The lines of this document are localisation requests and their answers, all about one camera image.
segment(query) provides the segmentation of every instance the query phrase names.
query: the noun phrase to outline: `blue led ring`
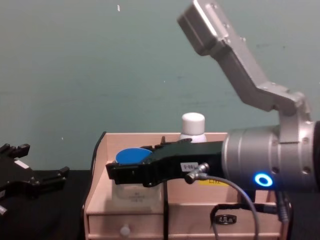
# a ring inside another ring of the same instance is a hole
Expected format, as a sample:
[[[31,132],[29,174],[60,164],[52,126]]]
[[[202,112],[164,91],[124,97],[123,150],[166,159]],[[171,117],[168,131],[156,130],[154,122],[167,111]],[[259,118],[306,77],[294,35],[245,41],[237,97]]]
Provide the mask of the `blue led ring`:
[[[265,173],[258,173],[255,175],[254,180],[262,187],[270,187],[273,184],[271,177]]]

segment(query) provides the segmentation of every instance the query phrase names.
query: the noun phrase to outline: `white knob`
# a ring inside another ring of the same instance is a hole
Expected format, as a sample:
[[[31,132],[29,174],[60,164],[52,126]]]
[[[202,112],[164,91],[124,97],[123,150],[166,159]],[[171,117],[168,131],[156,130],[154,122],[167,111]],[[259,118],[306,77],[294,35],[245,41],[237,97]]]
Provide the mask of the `white knob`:
[[[123,225],[120,229],[120,235],[123,237],[129,236],[131,230],[127,224]]]
[[[182,115],[182,134],[194,136],[205,133],[205,116],[197,112]]]

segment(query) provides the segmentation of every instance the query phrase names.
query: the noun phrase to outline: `robotic arm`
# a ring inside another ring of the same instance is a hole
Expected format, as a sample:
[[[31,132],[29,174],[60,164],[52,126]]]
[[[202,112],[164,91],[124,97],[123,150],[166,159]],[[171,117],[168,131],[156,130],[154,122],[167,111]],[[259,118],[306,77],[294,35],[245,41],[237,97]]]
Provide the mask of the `robotic arm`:
[[[108,164],[109,177],[145,187],[174,178],[192,182],[182,168],[189,163],[246,190],[318,191],[320,122],[311,121],[305,96],[267,79],[215,0],[193,0],[178,23],[199,55],[217,61],[240,99],[277,110],[279,125],[233,130],[224,142],[162,142],[140,164]]]

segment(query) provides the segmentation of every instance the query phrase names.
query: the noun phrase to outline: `silver cylinder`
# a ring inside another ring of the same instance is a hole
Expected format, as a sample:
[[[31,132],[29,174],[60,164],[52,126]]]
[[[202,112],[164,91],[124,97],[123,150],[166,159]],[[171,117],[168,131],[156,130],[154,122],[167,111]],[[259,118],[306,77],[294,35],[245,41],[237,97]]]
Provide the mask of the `silver cylinder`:
[[[279,142],[279,126],[233,130],[223,143],[225,178],[245,190],[317,191],[314,126],[303,123],[299,142]],[[267,176],[272,184],[260,176]]]

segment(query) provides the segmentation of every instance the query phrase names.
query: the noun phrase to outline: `teal wall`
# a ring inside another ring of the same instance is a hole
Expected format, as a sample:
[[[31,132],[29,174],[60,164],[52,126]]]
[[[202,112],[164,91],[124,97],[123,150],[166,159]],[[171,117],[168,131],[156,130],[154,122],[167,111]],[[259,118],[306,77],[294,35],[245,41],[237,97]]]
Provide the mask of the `teal wall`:
[[[190,0],[1,0],[0,143],[31,144],[34,169],[88,169],[103,131],[207,131],[277,123],[240,102],[176,19]],[[317,0],[221,0],[266,75],[320,119]]]

